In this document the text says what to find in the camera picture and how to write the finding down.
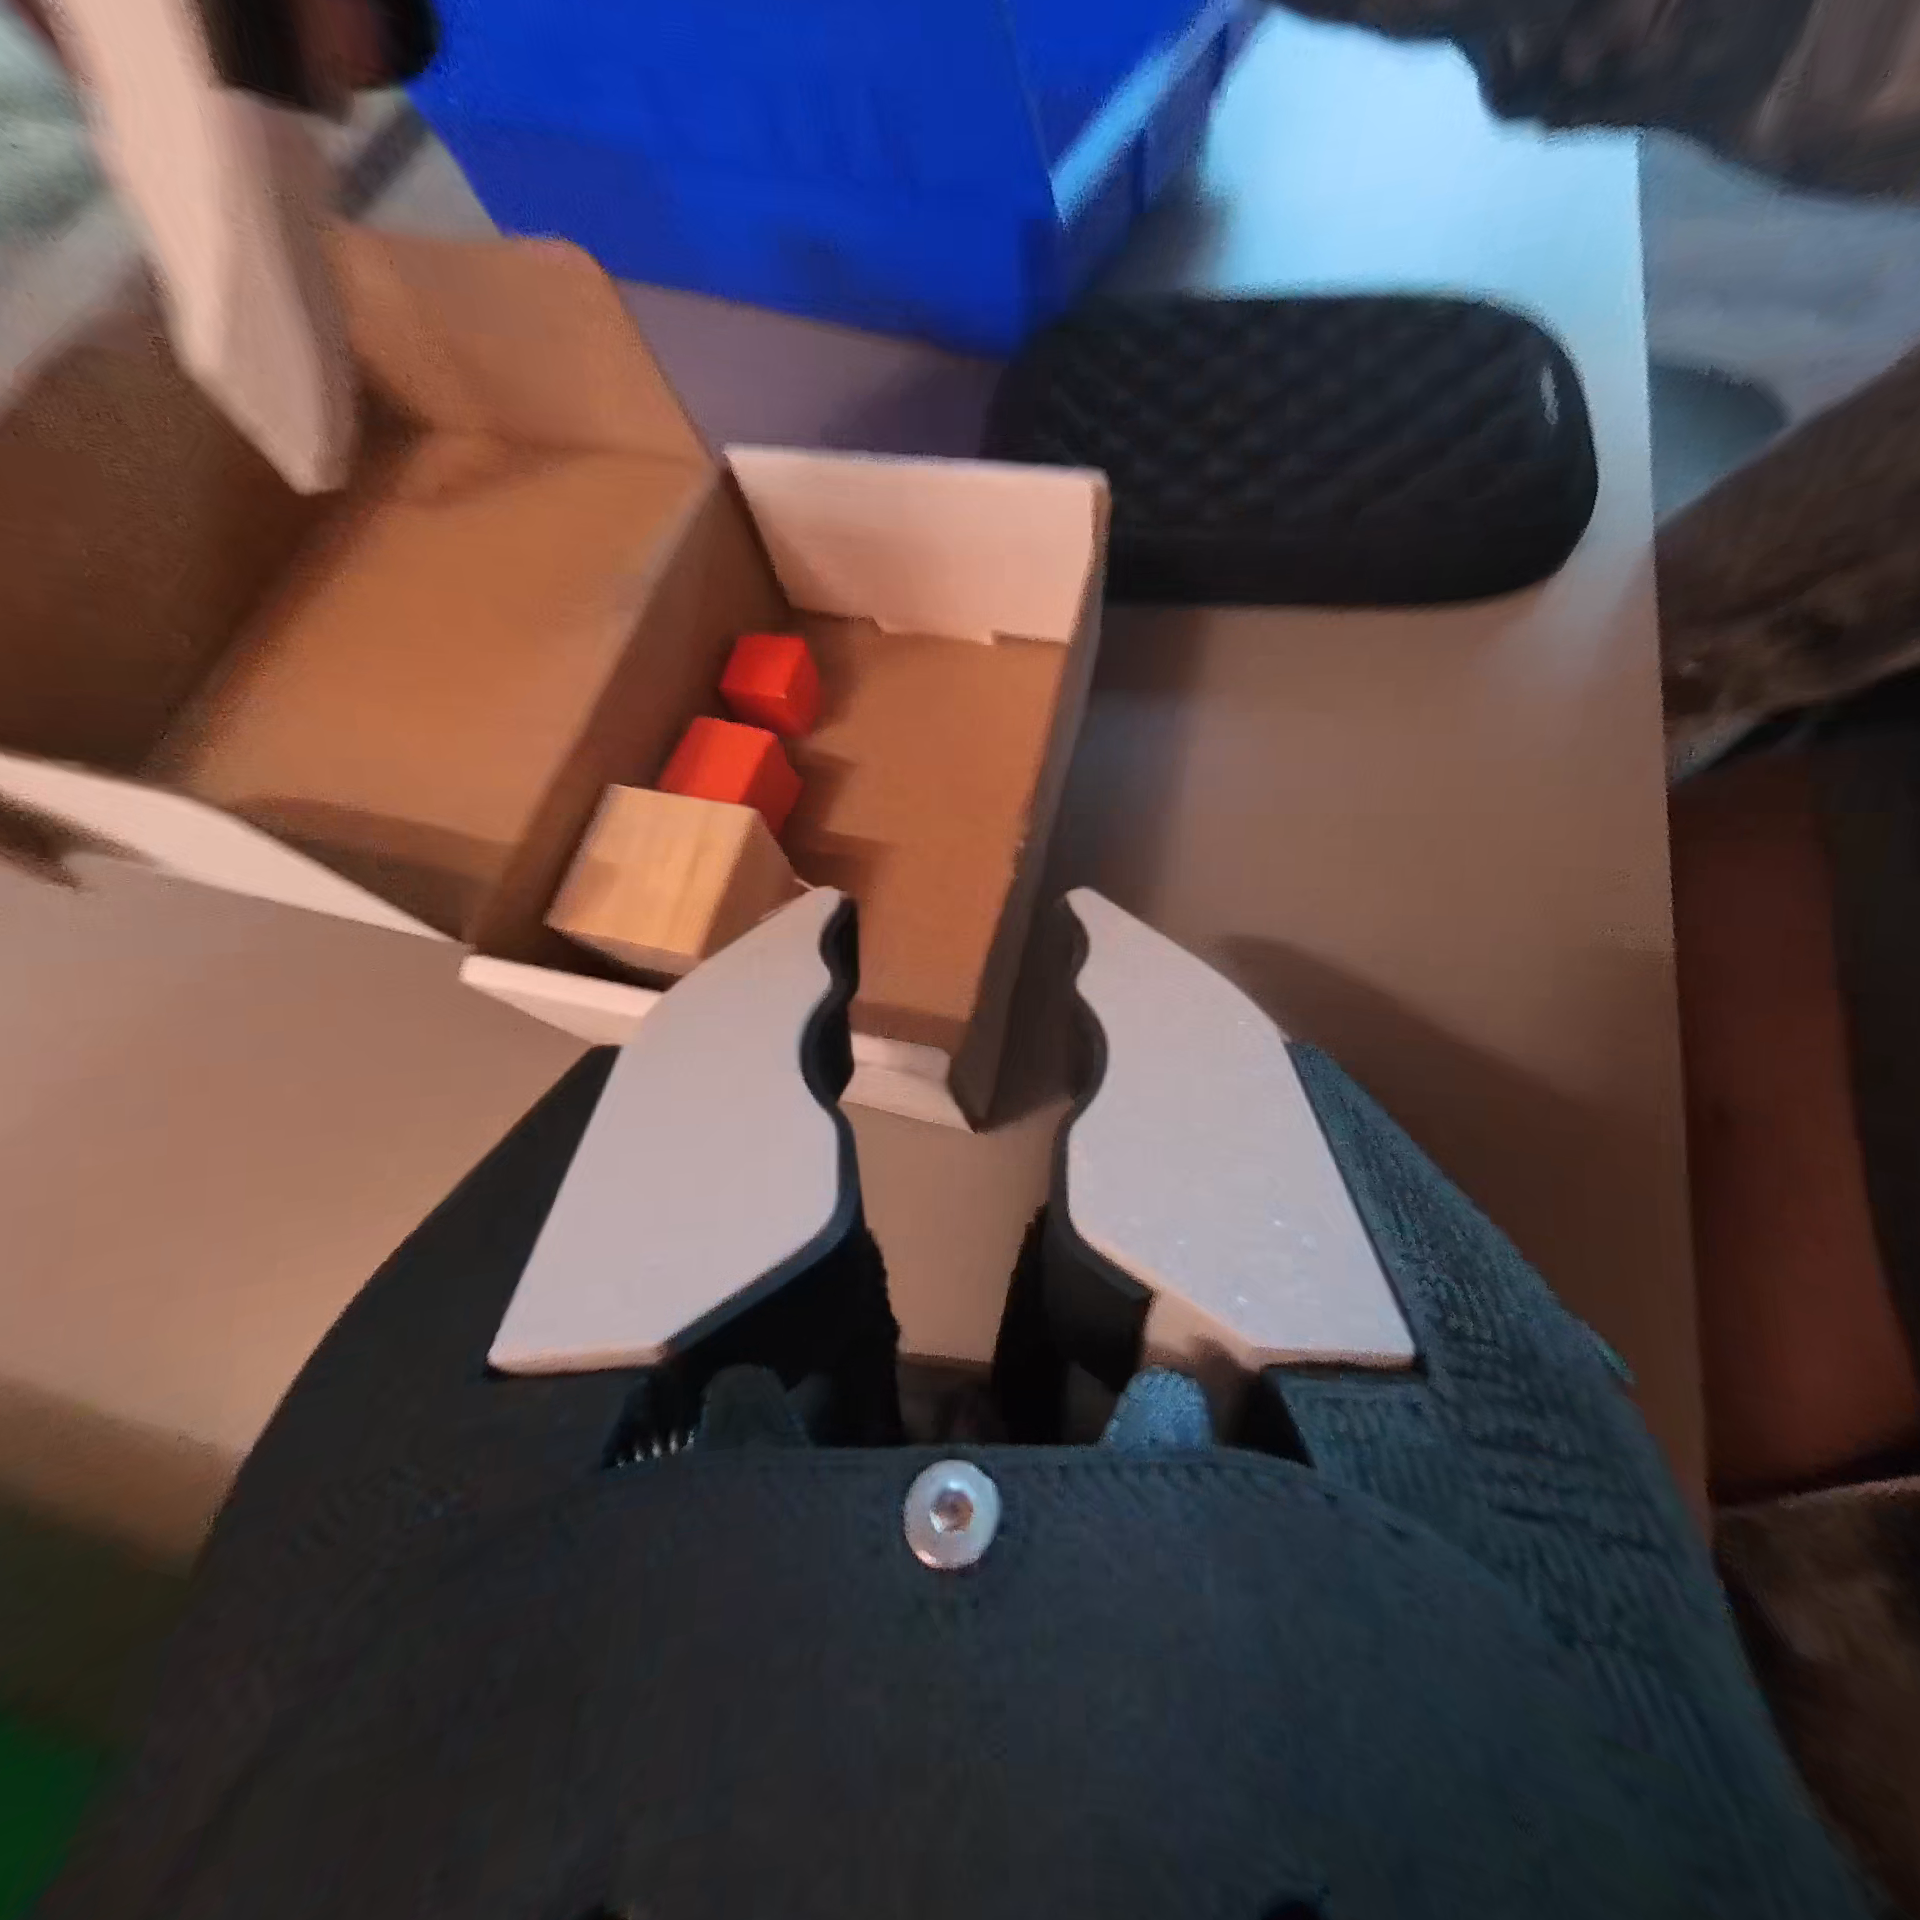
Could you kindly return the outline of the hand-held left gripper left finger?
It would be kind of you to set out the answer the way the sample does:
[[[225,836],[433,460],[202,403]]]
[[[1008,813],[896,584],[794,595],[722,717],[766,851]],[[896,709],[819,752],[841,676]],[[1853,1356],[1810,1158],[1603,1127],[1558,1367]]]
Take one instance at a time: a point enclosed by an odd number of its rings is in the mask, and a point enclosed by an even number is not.
[[[692,1356],[857,1223],[857,908],[812,887],[617,1051],[488,1349],[504,1375]]]

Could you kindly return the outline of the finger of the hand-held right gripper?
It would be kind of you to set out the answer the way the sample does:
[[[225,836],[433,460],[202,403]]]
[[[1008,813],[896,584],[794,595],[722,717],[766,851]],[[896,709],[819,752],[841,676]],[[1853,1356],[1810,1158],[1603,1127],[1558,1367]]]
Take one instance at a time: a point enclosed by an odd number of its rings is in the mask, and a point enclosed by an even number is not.
[[[222,78],[198,5],[32,11],[76,85],[176,361],[290,489],[340,489],[356,384],[306,121]]]

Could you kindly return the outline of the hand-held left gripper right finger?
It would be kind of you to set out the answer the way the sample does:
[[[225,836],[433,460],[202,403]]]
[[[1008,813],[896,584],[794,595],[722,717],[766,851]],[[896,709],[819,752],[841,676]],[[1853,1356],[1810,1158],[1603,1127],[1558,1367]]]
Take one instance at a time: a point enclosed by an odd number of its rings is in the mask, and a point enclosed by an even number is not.
[[[1101,894],[1073,889],[1062,912],[1083,1064],[1042,1297],[1073,1363],[1410,1372],[1409,1317],[1283,1025]]]

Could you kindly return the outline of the plain wooden block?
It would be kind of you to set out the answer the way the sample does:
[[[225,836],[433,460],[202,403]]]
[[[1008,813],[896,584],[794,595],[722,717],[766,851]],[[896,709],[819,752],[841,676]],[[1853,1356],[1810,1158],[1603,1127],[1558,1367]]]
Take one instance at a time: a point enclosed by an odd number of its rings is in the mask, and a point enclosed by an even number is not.
[[[612,783],[544,924],[620,968],[678,979],[804,892],[754,807]]]

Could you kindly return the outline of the medium red cube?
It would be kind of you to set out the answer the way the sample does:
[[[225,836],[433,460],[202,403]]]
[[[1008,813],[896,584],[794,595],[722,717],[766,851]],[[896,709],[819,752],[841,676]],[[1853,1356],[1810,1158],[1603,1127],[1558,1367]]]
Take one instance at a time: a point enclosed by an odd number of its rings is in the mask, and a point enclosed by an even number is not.
[[[800,803],[802,779],[774,731],[698,716],[667,755],[656,791],[752,808],[779,836]]]

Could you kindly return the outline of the white cardboard mailer box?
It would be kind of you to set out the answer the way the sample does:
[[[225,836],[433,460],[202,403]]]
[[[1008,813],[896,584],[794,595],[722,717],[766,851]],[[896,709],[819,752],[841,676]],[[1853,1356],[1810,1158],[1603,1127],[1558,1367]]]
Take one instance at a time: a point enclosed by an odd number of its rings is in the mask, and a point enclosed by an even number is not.
[[[360,441],[292,491],[156,310],[5,403],[5,803],[69,845],[465,948],[590,1045],[658,968],[571,941],[601,799],[800,632],[822,723],[779,829],[857,903],[853,1102],[978,1127],[1089,701],[1097,470],[710,449],[577,247],[326,238]]]

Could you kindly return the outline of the small red cube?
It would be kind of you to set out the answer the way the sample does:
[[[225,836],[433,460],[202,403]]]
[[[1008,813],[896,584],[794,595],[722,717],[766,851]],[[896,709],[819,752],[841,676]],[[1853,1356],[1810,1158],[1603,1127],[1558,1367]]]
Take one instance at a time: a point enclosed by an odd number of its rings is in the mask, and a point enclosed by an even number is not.
[[[740,632],[717,681],[717,696],[728,717],[779,737],[814,731],[826,699],[809,641],[789,631]]]

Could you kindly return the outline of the blue plastic bin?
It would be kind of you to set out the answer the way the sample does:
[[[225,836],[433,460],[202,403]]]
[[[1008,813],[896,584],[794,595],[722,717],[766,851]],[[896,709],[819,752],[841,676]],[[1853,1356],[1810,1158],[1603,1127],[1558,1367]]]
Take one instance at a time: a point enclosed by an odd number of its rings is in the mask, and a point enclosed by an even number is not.
[[[1232,3],[446,3],[412,104],[505,233],[1012,353],[1205,141]]]

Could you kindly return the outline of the green plastic bin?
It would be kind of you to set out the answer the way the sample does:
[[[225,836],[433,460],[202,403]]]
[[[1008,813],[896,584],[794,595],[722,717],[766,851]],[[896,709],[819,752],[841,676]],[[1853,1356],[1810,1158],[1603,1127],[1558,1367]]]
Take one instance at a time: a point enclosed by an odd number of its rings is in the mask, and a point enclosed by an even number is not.
[[[128,1747],[181,1580],[25,1510],[3,1516],[3,1915],[25,1915]]]

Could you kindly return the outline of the person's right forearm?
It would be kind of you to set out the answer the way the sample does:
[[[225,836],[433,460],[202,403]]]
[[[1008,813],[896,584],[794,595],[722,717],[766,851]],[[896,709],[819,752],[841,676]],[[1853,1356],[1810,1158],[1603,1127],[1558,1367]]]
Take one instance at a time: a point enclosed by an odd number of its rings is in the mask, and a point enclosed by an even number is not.
[[[1915,3],[1290,3],[1470,63],[1486,108],[1549,131],[1682,136],[1776,182],[1915,200]]]

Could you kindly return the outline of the person's leg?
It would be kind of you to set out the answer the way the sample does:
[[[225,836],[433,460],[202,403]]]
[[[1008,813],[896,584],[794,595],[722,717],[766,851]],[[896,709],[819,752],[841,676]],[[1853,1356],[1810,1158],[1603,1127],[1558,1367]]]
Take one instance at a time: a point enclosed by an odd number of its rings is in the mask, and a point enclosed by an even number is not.
[[[1696,1329],[1716,1504],[1914,1472],[1915,1147],[1875,1169],[1868,1111],[1915,1124],[1845,989],[1841,856],[1810,748],[1670,798]]]

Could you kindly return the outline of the black textured wrist rest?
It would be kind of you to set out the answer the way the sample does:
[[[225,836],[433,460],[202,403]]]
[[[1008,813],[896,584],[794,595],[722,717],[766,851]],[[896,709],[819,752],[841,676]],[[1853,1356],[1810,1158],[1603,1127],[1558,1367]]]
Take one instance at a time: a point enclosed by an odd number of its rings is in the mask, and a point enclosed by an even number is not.
[[[1456,295],[1089,301],[998,372],[980,452],[1109,479],[1128,607],[1451,607],[1554,575],[1600,491],[1566,348]]]

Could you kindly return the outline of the person's mottled clothing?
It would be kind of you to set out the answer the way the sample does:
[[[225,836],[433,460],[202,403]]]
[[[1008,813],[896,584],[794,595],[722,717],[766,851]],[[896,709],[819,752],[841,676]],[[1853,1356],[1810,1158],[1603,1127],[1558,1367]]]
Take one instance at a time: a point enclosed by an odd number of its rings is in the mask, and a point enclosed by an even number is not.
[[[1654,564],[1668,783],[1914,669],[1918,349],[1670,517]]]

